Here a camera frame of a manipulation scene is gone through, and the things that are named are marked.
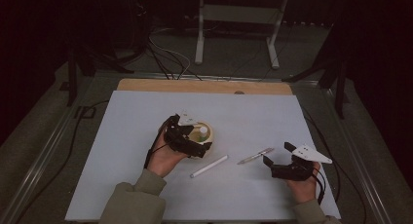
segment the beige sleeve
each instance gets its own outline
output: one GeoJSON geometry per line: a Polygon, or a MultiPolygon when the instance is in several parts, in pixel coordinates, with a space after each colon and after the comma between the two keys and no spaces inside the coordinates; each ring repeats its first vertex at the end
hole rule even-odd
{"type": "Polygon", "coordinates": [[[340,224],[333,216],[325,216],[317,200],[311,200],[293,208],[300,224],[340,224]]]}
{"type": "Polygon", "coordinates": [[[100,216],[100,224],[161,223],[165,200],[159,198],[166,181],[144,169],[136,184],[120,183],[100,216]]]}

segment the white board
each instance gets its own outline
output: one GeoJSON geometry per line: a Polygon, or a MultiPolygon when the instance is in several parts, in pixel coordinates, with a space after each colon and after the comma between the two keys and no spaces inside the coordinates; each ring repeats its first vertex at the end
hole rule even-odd
{"type": "MultiPolygon", "coordinates": [[[[154,93],[115,91],[79,180],[66,220],[98,220],[120,182],[134,184],[140,176],[159,126],[186,110],[214,131],[210,154],[184,159],[165,180],[166,221],[266,221],[294,219],[294,205],[285,182],[271,177],[262,158],[237,162],[268,147],[276,164],[290,164],[283,148],[313,146],[294,95],[154,93]],[[190,174],[228,155],[220,165],[190,178],[190,174]]],[[[327,182],[321,208],[340,218],[327,182]]]]}

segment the hand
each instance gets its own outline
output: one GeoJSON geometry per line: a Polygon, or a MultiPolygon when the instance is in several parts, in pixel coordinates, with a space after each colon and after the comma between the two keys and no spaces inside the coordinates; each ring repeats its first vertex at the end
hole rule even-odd
{"type": "MultiPolygon", "coordinates": [[[[314,162],[314,175],[319,172],[319,163],[314,162]]],[[[286,184],[291,189],[294,200],[302,204],[316,198],[317,181],[312,176],[305,181],[286,180],[286,184]]]]}
{"type": "Polygon", "coordinates": [[[153,151],[156,150],[151,156],[147,169],[158,174],[161,177],[167,176],[182,159],[188,157],[188,155],[170,149],[168,144],[164,140],[166,128],[161,129],[161,134],[158,141],[155,143],[153,151]]]}

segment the white table leg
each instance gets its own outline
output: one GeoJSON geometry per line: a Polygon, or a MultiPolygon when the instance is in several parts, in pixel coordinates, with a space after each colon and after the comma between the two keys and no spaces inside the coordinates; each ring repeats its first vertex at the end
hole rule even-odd
{"type": "Polygon", "coordinates": [[[195,52],[195,64],[203,63],[204,55],[204,0],[200,0],[200,15],[199,15],[199,28],[198,28],[198,42],[197,50],[195,52]]]}
{"type": "Polygon", "coordinates": [[[282,17],[285,11],[285,6],[288,0],[282,0],[282,5],[280,11],[277,13],[277,20],[274,23],[274,31],[271,37],[267,38],[268,54],[270,55],[270,62],[273,68],[280,68],[279,58],[277,56],[276,48],[274,44],[276,43],[277,34],[279,33],[280,27],[282,25],[282,17]]]}

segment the pen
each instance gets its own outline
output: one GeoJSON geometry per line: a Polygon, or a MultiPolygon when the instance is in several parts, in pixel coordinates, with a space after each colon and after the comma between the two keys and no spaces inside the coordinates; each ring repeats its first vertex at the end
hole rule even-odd
{"type": "Polygon", "coordinates": [[[194,177],[198,176],[199,174],[201,174],[201,173],[209,170],[210,168],[213,168],[213,167],[215,167],[216,165],[224,162],[224,161],[227,160],[227,159],[228,159],[228,155],[225,155],[224,157],[216,160],[215,162],[209,164],[208,166],[206,166],[206,167],[204,167],[204,168],[201,168],[201,169],[197,170],[196,172],[191,173],[191,175],[189,175],[189,176],[192,177],[192,178],[194,178],[194,177]]]}
{"type": "Polygon", "coordinates": [[[255,154],[254,156],[251,156],[251,157],[245,158],[244,160],[241,160],[239,163],[237,163],[237,165],[239,165],[239,164],[244,164],[244,163],[247,163],[247,162],[249,162],[249,161],[252,161],[252,160],[254,160],[254,159],[256,159],[256,158],[258,158],[258,157],[260,157],[260,156],[262,156],[262,155],[264,155],[264,154],[266,154],[266,153],[268,153],[268,152],[273,151],[273,150],[274,150],[274,148],[264,149],[263,151],[255,154]]]}

